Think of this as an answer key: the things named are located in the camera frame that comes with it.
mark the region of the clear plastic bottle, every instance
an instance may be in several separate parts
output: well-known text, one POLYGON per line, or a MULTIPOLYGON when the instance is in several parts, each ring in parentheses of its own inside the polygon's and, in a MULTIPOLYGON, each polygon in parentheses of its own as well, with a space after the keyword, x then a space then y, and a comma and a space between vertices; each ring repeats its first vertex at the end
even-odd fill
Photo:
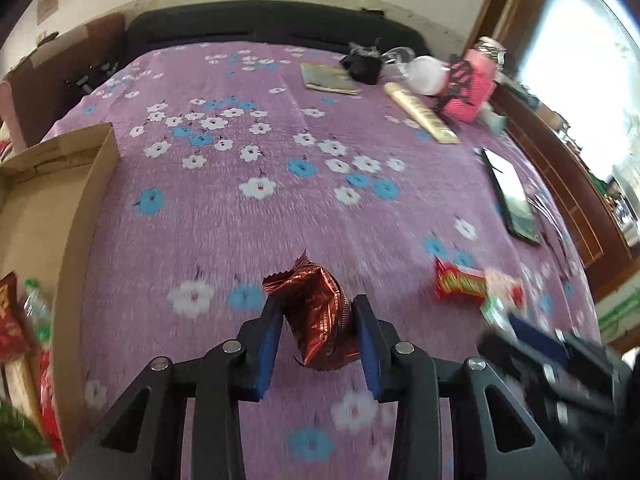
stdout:
POLYGON ((37 280, 25 280, 24 288, 28 293, 24 302, 24 313, 33 326, 33 332, 40 344, 48 344, 51 337, 51 309, 37 280))

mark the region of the flower pattern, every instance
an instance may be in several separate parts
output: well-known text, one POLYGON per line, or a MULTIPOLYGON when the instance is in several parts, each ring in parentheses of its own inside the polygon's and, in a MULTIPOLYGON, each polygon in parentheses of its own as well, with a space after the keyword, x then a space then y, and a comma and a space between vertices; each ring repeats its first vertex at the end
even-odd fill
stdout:
POLYGON ((265 134, 266 132, 271 131, 271 126, 269 126, 267 123, 257 123, 253 124, 249 128, 249 131, 254 135, 265 134))
POLYGON ((251 177, 247 182, 240 184, 238 187, 244 196, 262 200, 275 192, 276 183, 265 176, 260 178, 251 177))
POLYGON ((182 167, 187 170, 194 170, 195 168, 201 168, 207 161, 202 155, 191 155, 182 160, 182 167))
POLYGON ((347 186, 341 186, 334 189, 335 197, 346 205, 356 205, 360 201, 360 195, 347 186))
POLYGON ((337 140, 323 140, 318 143, 318 148, 320 148, 323 153, 329 153, 333 156, 347 154, 347 147, 337 140))
POLYGON ((164 193, 157 187, 145 189, 140 192, 136 206, 143 215, 153 216, 164 207, 164 193))
POLYGON ((302 108, 300 111, 309 117, 322 117, 326 113, 318 110, 317 108, 302 108))
POLYGON ((224 119, 220 119, 219 117, 207 117, 203 121, 200 121, 200 126, 206 128, 207 130, 220 130, 227 124, 229 124, 229 121, 225 121, 224 119))
POLYGON ((226 302, 236 312, 260 310, 264 304, 264 293, 259 286, 240 284, 228 294, 226 302))
POLYGON ((312 146, 316 143, 316 139, 311 134, 297 134, 293 136, 293 141, 303 146, 312 146))
POLYGON ((254 162, 258 160, 260 148, 258 146, 249 145, 240 150, 240 158, 245 162, 254 162))
POLYGON ((348 392, 341 402, 331 407, 335 427, 351 434, 366 430, 377 413, 378 403, 368 391, 348 392))
POLYGON ((334 443, 325 430, 300 428, 289 434, 289 454, 302 462, 326 462, 334 450, 334 443))
POLYGON ((166 151, 171 147, 171 144, 166 140, 161 140, 160 142, 154 142, 148 148, 145 148, 145 155, 150 156, 151 158, 156 158, 160 155, 166 153, 166 151))
POLYGON ((302 178, 311 178, 317 171, 313 164, 301 158, 292 158, 287 162, 287 170, 302 178))
POLYGON ((331 158, 326 161, 325 164, 331 171, 335 171, 336 173, 347 174, 351 171, 351 167, 339 158, 331 158))
POLYGON ((182 282, 167 295, 167 300, 174 306, 174 312, 182 316, 196 319, 200 314, 209 311, 213 288, 206 282, 182 282))
POLYGON ((226 152, 226 150, 230 150, 233 146, 234 142, 229 139, 220 139, 213 145, 213 147, 216 148, 219 152, 226 152))
POLYGON ((367 173, 377 173, 380 171, 380 163, 366 155, 353 157, 353 165, 361 171, 367 171, 367 173))

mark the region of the purple bedspread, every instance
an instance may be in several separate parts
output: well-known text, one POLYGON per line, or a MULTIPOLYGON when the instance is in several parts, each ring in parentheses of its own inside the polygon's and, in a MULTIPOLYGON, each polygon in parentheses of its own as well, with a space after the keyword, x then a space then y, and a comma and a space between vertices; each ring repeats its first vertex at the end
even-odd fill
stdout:
MULTIPOLYGON (((498 214, 478 147, 509 159, 564 225, 510 139, 465 124, 459 145, 439 144, 382 83, 356 97, 303 87, 300 62, 339 58, 252 43, 149 52, 50 131, 110 121, 121 155, 84 290, 90 407, 113 403, 157 355, 195 358, 233 337, 263 305, 262 278, 304 250, 435 357, 476 354, 484 328, 476 304, 434 298, 436 255, 521 277, 530 320, 599 338, 575 248, 563 285, 549 247, 511 237, 498 214)), ((247 478, 386 478, 395 407, 373 401, 359 362, 320 373, 297 355, 285 327, 266 398, 241 405, 247 478)))

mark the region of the red snack bag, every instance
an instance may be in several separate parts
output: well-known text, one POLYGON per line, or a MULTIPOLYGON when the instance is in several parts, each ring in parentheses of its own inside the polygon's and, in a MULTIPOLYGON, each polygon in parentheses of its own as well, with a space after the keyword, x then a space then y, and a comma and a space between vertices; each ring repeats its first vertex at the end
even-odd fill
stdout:
POLYGON ((459 293, 484 300, 486 280, 484 272, 462 267, 436 258, 436 298, 441 300, 450 294, 459 293))
POLYGON ((18 305, 15 287, 13 272, 0 281, 0 362, 14 359, 29 349, 15 317, 18 305))

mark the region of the red package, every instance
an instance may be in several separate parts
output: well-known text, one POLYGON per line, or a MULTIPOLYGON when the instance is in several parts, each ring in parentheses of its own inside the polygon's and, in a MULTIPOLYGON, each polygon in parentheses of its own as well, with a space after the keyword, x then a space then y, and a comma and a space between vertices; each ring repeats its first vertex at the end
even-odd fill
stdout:
POLYGON ((0 281, 0 362, 9 361, 29 349, 15 313, 18 305, 15 274, 10 272, 0 281))
POLYGON ((441 300, 450 294, 459 293, 484 300, 486 280, 484 272, 462 267, 436 258, 436 298, 441 300))
POLYGON ((49 349, 40 352, 40 409, 42 410, 42 422, 51 440, 51 449, 60 455, 64 454, 58 430, 58 420, 53 409, 51 352, 49 349))

